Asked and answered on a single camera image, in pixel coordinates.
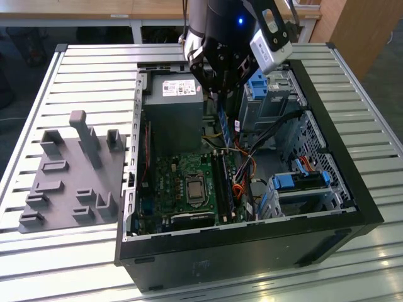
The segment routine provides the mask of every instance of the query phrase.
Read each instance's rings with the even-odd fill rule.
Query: floor
[[[361,82],[393,131],[403,142],[403,20],[393,31],[369,73]]]
[[[113,43],[115,33],[102,29],[76,32],[75,28],[49,28],[42,30],[43,44],[48,53],[48,63],[58,43]],[[7,108],[0,109],[0,178],[8,164],[14,146],[30,112],[37,91],[46,73],[47,65],[29,68],[17,49],[0,28],[0,69],[5,73],[16,99]],[[403,20],[394,30],[392,41],[370,69],[362,84],[385,119],[403,141],[403,87],[400,70],[403,70]]]

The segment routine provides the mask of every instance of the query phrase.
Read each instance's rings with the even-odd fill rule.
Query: blue plastic latch
[[[247,81],[249,88],[251,89],[252,98],[254,100],[264,99],[267,94],[267,78],[261,72],[257,70],[251,78]]]
[[[265,195],[263,196],[262,201],[261,201],[260,204],[259,204],[259,208],[258,208],[258,210],[256,211],[256,214],[260,214],[260,211],[263,209],[263,206],[264,206],[264,204],[266,203],[266,201],[267,201],[267,194],[265,194]]]
[[[302,167],[302,164],[299,159],[296,159],[295,163],[297,164],[298,169],[300,169],[301,173],[303,173],[305,176],[309,175],[309,173],[304,169],[304,167]]]
[[[281,188],[295,187],[294,181],[292,180],[292,176],[290,174],[277,175],[277,178],[278,178],[278,180],[280,182],[280,187]]]
[[[273,177],[273,184],[275,185],[275,189],[279,189],[279,188],[280,188],[280,182],[278,181],[278,177],[277,177],[277,176]]]
[[[329,176],[329,173],[327,173],[327,171],[322,172],[322,177],[323,177],[323,180],[325,181],[325,184],[327,186],[330,185],[330,176]]]

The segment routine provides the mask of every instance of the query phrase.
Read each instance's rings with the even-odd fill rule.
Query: cable
[[[312,166],[310,165],[308,158],[306,156],[300,156],[299,159],[302,160],[302,162],[304,163],[304,165],[306,166],[306,168],[309,172],[315,171],[315,169],[312,168]]]
[[[253,194],[252,194],[252,189],[251,189],[251,171],[248,169],[246,171],[246,190],[247,190],[247,199],[248,203],[252,206],[252,215],[249,216],[249,221],[255,219],[255,212],[254,212],[254,200],[253,200]]]
[[[305,109],[300,109],[300,110],[295,110],[291,111],[285,115],[283,115],[281,118],[278,118],[267,130],[262,132],[258,139],[252,144],[252,147],[249,149],[248,153],[248,158],[246,159],[245,163],[241,165],[239,170],[237,171],[235,175],[235,182],[238,183],[241,179],[242,176],[244,175],[246,169],[249,167],[249,160],[252,158],[252,156],[256,153],[257,149],[260,148],[261,146],[264,145],[265,141],[267,141],[269,138],[271,138],[276,132],[280,129],[280,127],[286,123],[288,120],[291,120],[293,118],[299,118],[303,115],[305,112]]]
[[[3,118],[0,121],[26,120],[27,118]]]
[[[209,140],[208,138],[202,137],[202,139],[204,139],[204,141],[206,141],[206,143],[212,147],[213,149],[219,149],[219,150],[231,150],[231,151],[235,151],[235,152],[240,152],[238,149],[234,149],[234,148],[222,148],[217,146],[216,144],[214,144],[211,140]]]
[[[265,186],[267,186],[267,181],[265,181],[265,180],[262,179],[262,178],[254,178],[254,179],[251,179],[251,182],[261,182],[262,184],[264,184]]]
[[[262,195],[259,195],[259,196],[253,196],[253,198],[254,198],[253,203],[254,203],[256,206],[258,206],[258,205],[259,205],[259,203],[260,203],[260,201],[257,203],[257,202],[256,202],[256,200],[258,200],[258,198],[261,198],[261,197],[262,197]]]
[[[246,150],[241,149],[239,144],[238,144],[238,139],[235,139],[235,148],[238,149],[239,151],[241,151],[241,153],[245,156],[248,156],[248,153],[246,152]],[[250,157],[250,159],[252,160],[252,164],[253,164],[253,172],[251,174],[251,178],[254,177],[255,173],[256,173],[256,167],[257,167],[257,163],[256,161],[253,159],[253,157]]]
[[[265,141],[271,138],[284,123],[286,123],[288,120],[301,117],[304,112],[305,112],[304,109],[295,110],[283,115],[281,118],[278,118],[267,130],[265,130],[259,135],[258,139],[253,143],[252,147],[250,148],[249,154],[255,152],[256,149],[263,146]]]
[[[147,126],[145,126],[145,169],[144,169],[143,177],[141,177],[140,185],[144,181],[145,174],[147,173],[147,168],[149,165],[149,151],[148,151],[148,147],[147,147],[147,138],[148,138],[148,130],[147,130]]]
[[[234,184],[232,186],[232,191],[237,196],[237,199],[241,198],[242,194],[245,194],[245,189],[240,184]]]
[[[393,31],[390,32],[390,39],[386,44],[389,44],[393,40]]]
[[[288,6],[290,7],[290,11],[292,13],[292,16],[294,18],[295,24],[297,26],[300,26],[300,18],[298,17],[297,10],[295,9],[293,0],[288,0]]]
[[[217,134],[211,134],[211,135],[202,135],[202,138],[217,138],[219,136],[221,136],[222,132],[217,133]]]
[[[183,10],[183,41],[186,40],[186,16],[188,14],[188,0],[182,0],[182,10]]]

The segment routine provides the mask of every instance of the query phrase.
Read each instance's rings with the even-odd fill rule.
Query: robotic arm
[[[274,0],[189,0],[189,9],[184,55],[201,86],[218,100],[245,84],[258,67],[269,74],[292,53]],[[274,17],[269,25],[267,9]]]

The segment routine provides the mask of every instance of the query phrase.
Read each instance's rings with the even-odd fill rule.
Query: slotted metal table
[[[83,109],[98,135],[110,128],[130,135],[137,63],[183,60],[177,45],[69,45],[59,50],[0,183],[1,301],[403,297],[403,148],[338,51],[325,44],[297,44],[292,59],[302,60],[307,68],[385,223],[323,263],[143,295],[125,269],[113,265],[116,223],[18,233],[18,219],[43,152],[38,143],[43,131],[57,128],[63,137],[76,136],[68,127],[69,114]]]

